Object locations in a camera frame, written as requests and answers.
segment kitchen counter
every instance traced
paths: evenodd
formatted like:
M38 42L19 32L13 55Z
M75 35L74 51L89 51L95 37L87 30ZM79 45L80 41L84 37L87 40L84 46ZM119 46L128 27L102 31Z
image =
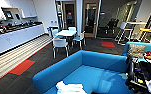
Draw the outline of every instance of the kitchen counter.
M4 33L0 33L0 35L5 34L5 33L9 33L9 32L13 32L13 31L17 31L17 30L21 30L21 29L25 29L25 28L29 28L29 27L33 27L33 26L37 26L37 25L40 25L40 24L42 24L42 22L37 22L37 23L32 24L32 25L12 26L12 27L9 27Z

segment cushion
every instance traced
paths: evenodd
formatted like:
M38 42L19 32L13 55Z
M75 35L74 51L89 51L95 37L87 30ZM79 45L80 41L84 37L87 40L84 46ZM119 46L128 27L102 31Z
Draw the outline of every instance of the cushion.
M144 58L147 62L151 63L151 51L144 53Z
M143 58L145 47L146 46L143 46L143 45L129 44L127 56Z

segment white kitchen cabinet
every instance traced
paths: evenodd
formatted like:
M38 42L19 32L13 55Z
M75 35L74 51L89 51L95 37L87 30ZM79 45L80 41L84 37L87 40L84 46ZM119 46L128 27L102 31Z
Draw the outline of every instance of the white kitchen cabinet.
M28 41L33 39L33 33L32 33L32 29L31 28L25 28L25 32L27 34Z
M34 2L32 0L27 0L27 5L29 8L31 17L36 17L37 13L36 13Z
M5 34L1 34L0 35L0 53L8 50L9 48L11 48L9 39L5 36Z
M5 35L8 39L8 41L10 42L11 48L13 48L21 43L16 31L6 33Z
M21 8L19 0L9 0L11 8Z
M45 31L44 31L43 24L38 25L38 27L39 27L39 33L40 33L40 35L44 34Z
M19 10L21 13L22 18L30 17L30 11L27 6L27 0L20 0L19 1L21 9Z
M25 29L17 30L16 32L17 32L18 37L20 39L20 44L25 43L29 40Z
M19 0L22 18L36 17L36 10L32 0Z

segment red floor mat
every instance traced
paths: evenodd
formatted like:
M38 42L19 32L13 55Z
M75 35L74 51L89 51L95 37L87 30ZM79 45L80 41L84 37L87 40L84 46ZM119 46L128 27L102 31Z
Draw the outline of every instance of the red floor mat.
M17 65L14 69L12 69L9 73L21 75L24 71L26 71L34 63L35 63L35 61L24 60L19 65Z
M102 46L105 46L105 47L115 47L112 42L101 42L101 44Z

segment doorway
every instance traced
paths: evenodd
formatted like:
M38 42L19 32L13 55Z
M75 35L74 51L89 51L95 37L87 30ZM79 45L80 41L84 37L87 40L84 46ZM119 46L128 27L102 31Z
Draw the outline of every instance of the doorway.
M98 0L84 0L83 3L83 31L85 37L94 37L97 29Z
M64 28L76 27L76 2L63 1L63 22Z

